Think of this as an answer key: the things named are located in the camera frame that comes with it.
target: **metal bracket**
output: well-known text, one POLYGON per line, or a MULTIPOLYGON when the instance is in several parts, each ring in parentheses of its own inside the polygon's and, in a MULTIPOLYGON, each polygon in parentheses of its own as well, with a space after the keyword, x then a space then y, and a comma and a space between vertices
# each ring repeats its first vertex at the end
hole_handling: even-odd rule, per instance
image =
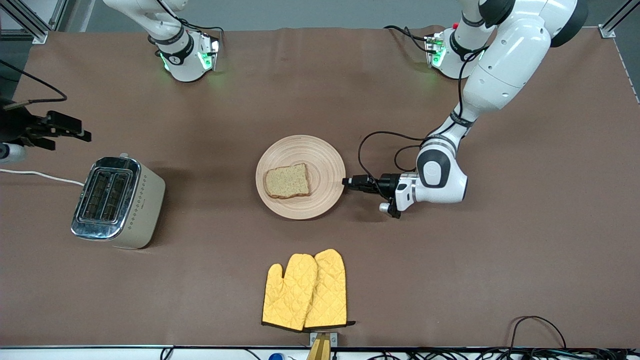
MULTIPOLYGON (((318 337, 319 333, 320 332, 312 332, 311 334, 309 334, 309 347, 313 347, 314 346, 314 341, 318 337)), ((330 332, 329 333, 329 338, 331 339, 331 347, 338 346, 338 333, 337 332, 330 332)))
POLYGON ((47 38, 48 38, 48 37, 49 37, 49 32, 48 32, 48 31, 45 31, 45 32, 44 32, 44 37, 40 37, 40 38, 33 37, 33 41, 32 41, 31 43, 32 43, 33 45, 42 45, 42 44, 44 44, 44 43, 46 43, 46 42, 47 42, 47 38))
POLYGON ((605 29, 602 28, 602 24, 598 24, 598 31, 600 32, 601 38, 614 38, 616 37, 616 33, 611 30, 610 32, 606 32, 605 29))
POLYGON ((52 28, 24 4, 23 0, 0 0, 0 8, 20 24, 25 31, 33 35, 34 44, 44 44, 47 41, 47 32, 52 28))

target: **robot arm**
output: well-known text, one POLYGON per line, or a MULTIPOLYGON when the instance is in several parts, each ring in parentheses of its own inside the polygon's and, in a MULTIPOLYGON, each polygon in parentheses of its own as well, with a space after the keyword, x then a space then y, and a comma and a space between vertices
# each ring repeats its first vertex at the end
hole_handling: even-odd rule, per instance
MULTIPOLYGON (((480 0, 480 4, 489 1, 480 0)), ((380 211, 396 218, 416 202, 455 203, 464 199, 467 175, 456 161, 460 140, 480 115, 507 105, 531 78, 549 47, 569 41, 586 20, 582 0, 511 2, 512 9, 497 23, 495 40, 467 80, 462 102, 422 143, 417 171, 383 174, 379 181, 368 176, 345 179, 348 188, 380 193, 388 200, 380 211)))
POLYGON ((24 106, 0 99, 0 164, 15 163, 26 158, 25 147, 55 150, 56 142, 48 139, 69 136, 90 142, 91 133, 84 130, 82 121, 57 111, 48 111, 44 117, 32 115, 24 106))
POLYGON ((220 43, 201 31, 186 29, 174 12, 187 0, 104 0, 142 26, 160 49, 165 69, 178 81, 190 82, 213 70, 220 43))
MULTIPOLYGON (((460 0, 462 16, 455 28, 448 28, 427 41, 427 47, 435 54, 427 53, 429 66, 438 69, 444 76, 457 79, 469 55, 482 49, 495 29, 488 25, 480 14, 478 0, 460 0)), ((465 66, 462 78, 466 78, 477 63, 477 58, 465 66)))

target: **bread crust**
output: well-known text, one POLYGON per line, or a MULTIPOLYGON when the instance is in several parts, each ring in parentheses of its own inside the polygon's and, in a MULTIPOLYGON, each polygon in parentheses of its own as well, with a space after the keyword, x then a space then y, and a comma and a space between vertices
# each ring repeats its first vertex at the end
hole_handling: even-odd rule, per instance
POLYGON ((267 195, 269 195, 270 198, 272 199, 280 199, 280 200, 287 200, 287 199, 292 199, 294 197, 302 197, 302 196, 311 196, 311 189, 309 186, 309 174, 308 174, 308 170, 307 170, 307 163, 301 163, 302 165, 305 166, 305 181, 307 182, 307 188, 309 188, 309 192, 308 193, 295 193, 291 196, 278 196, 278 195, 273 195, 271 193, 269 193, 269 187, 267 186, 266 182, 267 182, 267 175, 274 171, 274 170, 278 170, 279 168, 288 168, 288 167, 294 167, 296 165, 300 165, 300 164, 293 164, 293 165, 288 165, 288 166, 284 166, 284 167, 276 167, 276 168, 272 168, 269 169, 265 174, 264 174, 264 191, 267 193, 267 195))

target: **quilted fabric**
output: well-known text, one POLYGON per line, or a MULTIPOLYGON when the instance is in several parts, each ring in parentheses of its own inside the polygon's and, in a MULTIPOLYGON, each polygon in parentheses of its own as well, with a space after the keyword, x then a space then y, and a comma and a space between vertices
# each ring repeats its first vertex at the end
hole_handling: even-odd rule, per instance
POLYGON ((333 249, 315 256, 317 285, 305 328, 327 329, 347 326, 346 273, 342 256, 333 249))
POLYGON ((302 331, 316 287, 317 270, 315 259, 308 254, 293 254, 284 276, 280 264, 271 265, 264 290, 262 323, 302 331))

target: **bread slice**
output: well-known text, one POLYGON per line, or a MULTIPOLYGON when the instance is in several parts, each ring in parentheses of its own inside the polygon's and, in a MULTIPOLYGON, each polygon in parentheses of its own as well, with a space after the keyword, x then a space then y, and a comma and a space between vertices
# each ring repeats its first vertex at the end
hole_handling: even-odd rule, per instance
POLYGON ((264 178, 267 194, 274 199, 291 199, 296 196, 309 196, 307 164, 279 167, 267 171, 264 178))

